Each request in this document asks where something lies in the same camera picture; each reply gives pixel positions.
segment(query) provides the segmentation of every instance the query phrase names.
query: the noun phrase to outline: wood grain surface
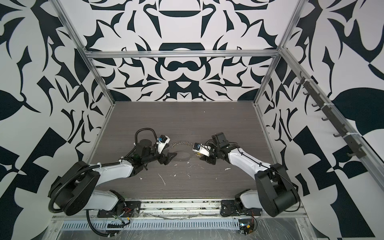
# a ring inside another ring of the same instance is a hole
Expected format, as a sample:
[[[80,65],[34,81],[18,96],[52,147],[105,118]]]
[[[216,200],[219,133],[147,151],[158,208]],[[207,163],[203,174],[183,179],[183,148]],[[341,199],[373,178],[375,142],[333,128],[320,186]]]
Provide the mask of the wood grain surface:
[[[241,102],[117,102],[100,140],[92,163],[114,162],[133,147],[135,132],[150,127],[157,136],[169,136],[170,143],[205,143],[211,135],[223,132],[247,153],[268,163],[272,157],[250,101]],[[154,142],[150,131],[138,140]],[[126,198],[224,198],[245,189],[256,189],[255,181],[240,168],[218,159],[210,165],[194,155],[191,147],[169,150],[178,156],[168,165],[148,164],[148,171],[116,179],[97,187],[113,189]]]

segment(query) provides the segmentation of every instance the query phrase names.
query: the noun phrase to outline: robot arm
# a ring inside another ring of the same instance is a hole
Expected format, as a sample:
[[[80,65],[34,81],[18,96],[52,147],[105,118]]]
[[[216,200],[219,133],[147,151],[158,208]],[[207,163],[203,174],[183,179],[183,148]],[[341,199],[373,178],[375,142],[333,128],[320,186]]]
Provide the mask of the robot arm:
[[[143,130],[154,133],[156,143],[148,139],[137,142],[137,134]],[[51,186],[48,197],[51,198],[49,210],[53,213],[64,212],[71,216],[83,209],[113,210],[116,214],[121,213],[124,198],[117,192],[94,190],[95,187],[104,182],[118,178],[132,177],[147,169],[147,164],[158,161],[167,165],[176,153],[168,153],[169,137],[161,135],[157,138],[153,129],[140,129],[135,134],[135,147],[118,162],[107,164],[88,165],[83,161],[76,162],[62,178],[58,178]]]
[[[236,143],[229,142],[220,132],[208,140],[207,145],[195,143],[193,151],[201,153],[201,160],[216,164],[220,158],[238,166],[255,181],[257,191],[249,190],[240,194],[239,206],[242,209],[263,208],[275,217],[299,201],[285,168],[281,164],[271,165],[246,153]]]

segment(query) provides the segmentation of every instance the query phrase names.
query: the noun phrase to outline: zip tie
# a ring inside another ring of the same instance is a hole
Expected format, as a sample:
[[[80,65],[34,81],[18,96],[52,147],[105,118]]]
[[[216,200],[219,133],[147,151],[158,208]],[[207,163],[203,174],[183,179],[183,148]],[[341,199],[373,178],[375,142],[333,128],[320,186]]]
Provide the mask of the zip tie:
[[[352,134],[361,136],[358,132],[348,132],[348,133],[346,133],[346,134],[343,136],[343,138],[345,138],[346,136],[352,135]]]
[[[323,109],[323,107],[327,106],[327,105],[334,105],[333,103],[324,103],[323,106],[320,108],[320,110]]]

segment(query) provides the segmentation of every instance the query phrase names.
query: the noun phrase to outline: black metal bracket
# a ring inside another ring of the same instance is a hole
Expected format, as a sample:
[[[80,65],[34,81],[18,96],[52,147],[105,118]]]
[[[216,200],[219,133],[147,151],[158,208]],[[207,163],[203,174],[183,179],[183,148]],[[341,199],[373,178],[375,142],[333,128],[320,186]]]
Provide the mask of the black metal bracket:
[[[126,206],[122,207],[122,210],[125,212],[121,217],[126,218],[126,217],[131,217],[135,213],[140,213],[140,207],[141,207],[141,202],[140,201],[126,201],[125,202]],[[97,213],[98,218],[106,218],[106,217],[113,217],[114,215],[120,215],[120,213],[116,213],[115,210],[111,211],[106,211],[106,210],[99,210]]]
[[[325,114],[326,118],[322,118],[323,121],[330,121],[331,124],[335,127],[337,134],[333,134],[334,137],[343,137],[345,142],[348,144],[350,149],[353,151],[353,154],[350,156],[356,156],[362,158],[366,156],[364,150],[361,149],[361,144],[356,141],[356,139],[351,135],[350,132],[346,130],[346,125],[341,121],[341,119],[336,115],[336,108],[334,104],[327,103],[325,97],[314,88],[315,81],[312,79],[300,80],[300,83],[307,90],[304,95],[310,95],[316,104],[312,104],[313,107],[320,107],[321,111]]]
[[[237,200],[221,200],[220,215],[222,217],[240,216],[240,215],[252,216],[252,212],[253,212],[254,216],[261,216],[262,209],[257,209],[257,208],[239,209],[239,204],[236,203],[236,201]]]

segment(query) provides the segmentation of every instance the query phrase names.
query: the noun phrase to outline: black and white patterned wall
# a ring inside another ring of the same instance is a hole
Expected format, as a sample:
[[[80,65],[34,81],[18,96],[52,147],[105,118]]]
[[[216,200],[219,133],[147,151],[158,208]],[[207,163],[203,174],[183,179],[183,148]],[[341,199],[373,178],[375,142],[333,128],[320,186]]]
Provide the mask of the black and white patterned wall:
[[[310,0],[288,50],[383,158],[382,1]],[[384,192],[281,60],[259,106],[320,239],[382,239]]]
[[[65,0],[91,51],[276,49],[297,0]],[[117,101],[253,100],[270,58],[98,59]]]
[[[297,0],[63,0],[88,50],[277,48]]]
[[[47,0],[0,4],[1,239],[42,237],[51,184],[86,160],[110,107]]]
[[[103,58],[116,101],[253,100],[271,57]]]

